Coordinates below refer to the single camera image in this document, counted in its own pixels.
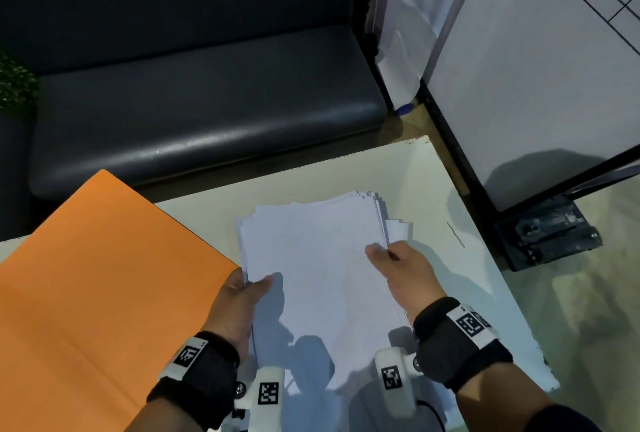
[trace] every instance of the green plant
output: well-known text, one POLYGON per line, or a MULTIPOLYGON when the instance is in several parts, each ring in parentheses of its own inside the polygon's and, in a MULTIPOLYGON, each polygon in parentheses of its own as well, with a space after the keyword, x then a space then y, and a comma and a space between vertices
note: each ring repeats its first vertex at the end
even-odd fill
POLYGON ((0 50, 0 113, 33 117, 38 105, 38 79, 0 50))

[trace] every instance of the wrist strap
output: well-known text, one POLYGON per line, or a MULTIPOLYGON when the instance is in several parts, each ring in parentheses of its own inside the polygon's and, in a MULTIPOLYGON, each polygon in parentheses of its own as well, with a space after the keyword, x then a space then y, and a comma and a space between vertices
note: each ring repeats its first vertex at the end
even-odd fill
POLYGON ((182 345, 160 374, 147 402, 158 398, 180 407, 206 432, 233 410, 239 356, 220 336, 201 331, 182 345))
POLYGON ((420 341, 420 370, 454 393, 492 364, 513 362, 491 325, 453 298, 439 299, 423 310, 414 331, 420 341))

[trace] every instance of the dark gray sofa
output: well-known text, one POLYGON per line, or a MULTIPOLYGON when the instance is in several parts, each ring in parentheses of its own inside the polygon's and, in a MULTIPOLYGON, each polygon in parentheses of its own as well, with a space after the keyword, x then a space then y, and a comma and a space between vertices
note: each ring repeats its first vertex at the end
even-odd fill
POLYGON ((40 77, 29 186, 63 200, 378 129, 354 0, 0 0, 0 44, 40 77))

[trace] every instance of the right hand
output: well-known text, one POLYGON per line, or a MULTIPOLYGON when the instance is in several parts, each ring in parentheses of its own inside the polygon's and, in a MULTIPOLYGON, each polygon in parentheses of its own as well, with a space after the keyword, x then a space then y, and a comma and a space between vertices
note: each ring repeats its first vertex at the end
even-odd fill
POLYGON ((388 250, 374 243, 367 245, 365 253, 387 279, 391 295, 406 311, 412 326, 424 308, 447 296, 427 258, 407 242, 392 243, 388 250))

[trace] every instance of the black cable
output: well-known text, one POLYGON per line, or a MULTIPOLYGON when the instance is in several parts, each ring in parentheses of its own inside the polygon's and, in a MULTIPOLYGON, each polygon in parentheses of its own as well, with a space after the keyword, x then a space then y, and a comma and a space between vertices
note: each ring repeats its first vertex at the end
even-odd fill
POLYGON ((429 407, 431 409, 431 411, 433 412, 433 414, 436 416, 436 419, 438 420, 438 423, 440 424, 440 428, 442 429, 442 432, 445 432, 444 423, 443 423, 442 419, 440 418, 440 416, 438 415, 438 412, 436 412, 436 409, 433 407, 433 405, 431 405, 430 403, 425 402, 424 400, 416 400, 415 402, 418 405, 423 405, 425 407, 429 407))

